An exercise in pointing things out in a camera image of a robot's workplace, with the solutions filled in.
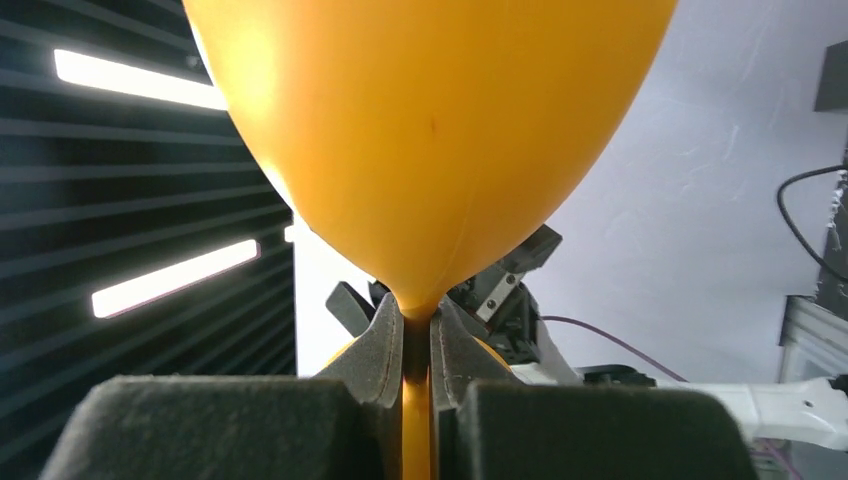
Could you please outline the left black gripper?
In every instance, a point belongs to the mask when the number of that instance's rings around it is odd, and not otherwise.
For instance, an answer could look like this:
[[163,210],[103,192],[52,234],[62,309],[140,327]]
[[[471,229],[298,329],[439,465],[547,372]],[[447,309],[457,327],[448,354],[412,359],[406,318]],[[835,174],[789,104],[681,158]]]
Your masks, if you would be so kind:
[[[562,236],[544,224],[509,254],[447,293],[463,312],[466,329],[509,365],[540,361],[538,304],[523,279],[541,268],[561,242]],[[384,284],[372,281],[364,297],[342,281],[329,294],[325,307],[351,335],[359,336],[388,293]]]

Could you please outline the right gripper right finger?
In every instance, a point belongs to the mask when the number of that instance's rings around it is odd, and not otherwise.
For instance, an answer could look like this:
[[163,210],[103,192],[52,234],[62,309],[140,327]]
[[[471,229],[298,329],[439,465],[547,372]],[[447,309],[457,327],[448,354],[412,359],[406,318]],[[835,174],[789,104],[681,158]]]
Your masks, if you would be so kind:
[[722,404],[687,390],[531,386],[443,299],[430,324],[436,479],[752,479]]

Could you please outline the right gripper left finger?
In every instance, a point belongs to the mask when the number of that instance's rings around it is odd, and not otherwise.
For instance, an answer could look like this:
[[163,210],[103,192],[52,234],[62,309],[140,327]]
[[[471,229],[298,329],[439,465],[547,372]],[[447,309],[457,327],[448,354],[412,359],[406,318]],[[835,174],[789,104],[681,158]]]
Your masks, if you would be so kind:
[[117,376],[76,407],[45,479],[398,479],[403,319],[310,378]]

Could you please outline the orange glass yellow base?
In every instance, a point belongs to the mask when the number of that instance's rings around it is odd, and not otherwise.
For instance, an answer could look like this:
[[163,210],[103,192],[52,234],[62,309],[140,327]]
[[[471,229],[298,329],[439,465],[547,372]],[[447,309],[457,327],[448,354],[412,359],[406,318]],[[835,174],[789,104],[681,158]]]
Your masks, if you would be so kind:
[[401,475],[431,479],[425,323],[599,157],[672,1],[188,1],[206,69],[307,226],[394,294]]

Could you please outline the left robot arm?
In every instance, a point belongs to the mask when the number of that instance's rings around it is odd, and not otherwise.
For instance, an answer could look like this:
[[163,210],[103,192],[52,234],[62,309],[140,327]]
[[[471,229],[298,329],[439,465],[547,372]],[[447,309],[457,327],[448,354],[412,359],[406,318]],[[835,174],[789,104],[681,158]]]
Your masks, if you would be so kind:
[[623,365],[573,368],[552,344],[524,276],[561,243],[539,227],[510,253],[451,288],[433,317],[406,325],[396,298],[374,281],[368,298],[339,283],[327,309],[353,335],[321,370],[361,400],[401,379],[427,378],[438,416],[488,408],[491,427],[623,436],[731,424],[745,440],[847,447],[847,379],[779,384],[660,382]]

